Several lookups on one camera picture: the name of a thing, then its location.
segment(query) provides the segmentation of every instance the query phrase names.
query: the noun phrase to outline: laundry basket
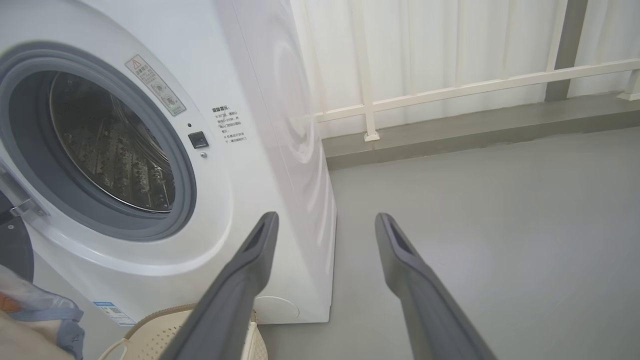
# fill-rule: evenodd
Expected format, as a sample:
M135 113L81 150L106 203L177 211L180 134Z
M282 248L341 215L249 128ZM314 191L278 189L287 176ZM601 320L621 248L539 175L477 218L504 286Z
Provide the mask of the laundry basket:
M147 316L111 345L99 360L105 360L120 345L124 346L120 360L158 360L194 306L171 307ZM248 324L241 360L267 360L267 348L258 331L255 312Z

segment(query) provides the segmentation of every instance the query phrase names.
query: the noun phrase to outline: sticker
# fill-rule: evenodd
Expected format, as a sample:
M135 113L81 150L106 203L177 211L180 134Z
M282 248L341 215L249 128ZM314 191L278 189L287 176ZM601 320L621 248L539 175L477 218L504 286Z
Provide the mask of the sticker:
M176 116L187 110L182 101L173 93L169 86L164 83L145 60L140 55L136 55L133 59L127 61L127 67L151 90L156 97L162 101L164 107L169 110L171 115Z
M237 111L227 105L211 109L216 117L218 129L225 143L241 143L246 141L246 131Z
M93 302L97 307L102 310L103 313L109 315L109 317L120 326L133 326L136 322L131 320L125 313L119 308L113 305L112 302Z

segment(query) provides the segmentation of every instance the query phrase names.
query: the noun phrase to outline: white washing machine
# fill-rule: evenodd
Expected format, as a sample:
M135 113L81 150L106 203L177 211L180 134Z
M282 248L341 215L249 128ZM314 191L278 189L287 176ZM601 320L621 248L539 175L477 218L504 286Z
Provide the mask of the white washing machine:
M0 33L2 190L75 288L120 324L197 302L277 211L259 320L328 321L335 201L287 0L3 1Z

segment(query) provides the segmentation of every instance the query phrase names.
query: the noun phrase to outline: white railing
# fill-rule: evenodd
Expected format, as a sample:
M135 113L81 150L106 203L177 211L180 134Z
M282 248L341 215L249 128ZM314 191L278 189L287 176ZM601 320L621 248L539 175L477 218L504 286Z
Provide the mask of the white railing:
M602 74L609 74L613 72L622 72L633 70L631 75L629 86L625 93L619 97L626 100L640 99L640 58L632 58L622 61L603 62L604 49L608 41L610 41L610 28L612 22L612 13L616 6L617 0L608 0L606 7L606 14L604 17L604 23L600 29L600 35L598 37L598 43L596 47L596 64L570 67L567 69L554 70L556 65L556 58L558 54L558 47L560 44L560 38L563 30L564 16L566 13L567 0L559 0L557 4L556 17L554 21L554 29L552 33L551 45L549 49L549 56L547 60L546 71L536 72L532 74L509 76L507 70L507 59L509 56L509 36L510 28L512 27L513 20L513 7L516 0L509 0L507 10L507 22L506 22L506 41L502 54L502 72L499 79L490 81L483 81L480 83L461 84L461 45L464 34L461 14L465 6L465 2L469 0L457 0L458 2L458 15L457 15L457 35L456 35L456 61L455 61L455 75L454 86L449 88L442 88L439 90L432 90L428 92L415 92L415 85L413 79L415 77L415 41L414 41L414 28L413 28L413 2L416 0L408 1L408 52L409 52L409 79L408 88L411 90L411 95L394 97L391 99L385 99L380 101L373 101L373 91L371 84L371 73L369 68L369 56L367 53L367 42L365 39L365 25L362 12L362 0L351 0L351 14L353 20L353 31L355 34L355 47L357 55L357 64L360 75L360 87L362 91L362 104L348 106L345 108L334 109L322 113L318 113L317 121L326 122L331 120L342 119L346 117L352 117L355 115L365 115L367 132L365 134L365 141L379 140L380 136L376 132L376 123L374 114L377 111L389 110L394 108L400 108L404 106L411 106L421 104L424 102L439 101L444 99L450 99L453 97L460 97L472 94L480 94L483 92L491 92L495 90L502 90L507 88L516 88L519 86L535 85L548 83L551 81L560 81L574 78L583 78L586 76L595 76ZM311 29L307 13L307 0L301 0L303 7L302 20L304 26L307 29L307 33L311 37ZM313 38L309 39L311 48L312 64L314 72L316 74L315 83L320 89L318 94L322 96L324 94L323 82L318 74L319 64L316 54ZM324 103L324 99L319 99L320 103Z

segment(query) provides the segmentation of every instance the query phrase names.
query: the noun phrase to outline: railing post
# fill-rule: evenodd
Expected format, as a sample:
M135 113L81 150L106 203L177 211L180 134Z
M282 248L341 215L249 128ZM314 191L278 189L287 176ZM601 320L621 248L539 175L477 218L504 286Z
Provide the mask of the railing post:
M367 121L367 133L364 141L380 140L376 132L376 123L373 120L373 89L371 86L371 73L369 71L369 53L367 52L367 39L365 37L364 16L362 15L362 0L351 0L351 16L353 17L353 33L358 55L358 68L360 69L360 85L362 87L362 103L364 116Z
M640 100L640 70L633 70L629 78L629 85L622 94L618 95L624 100Z

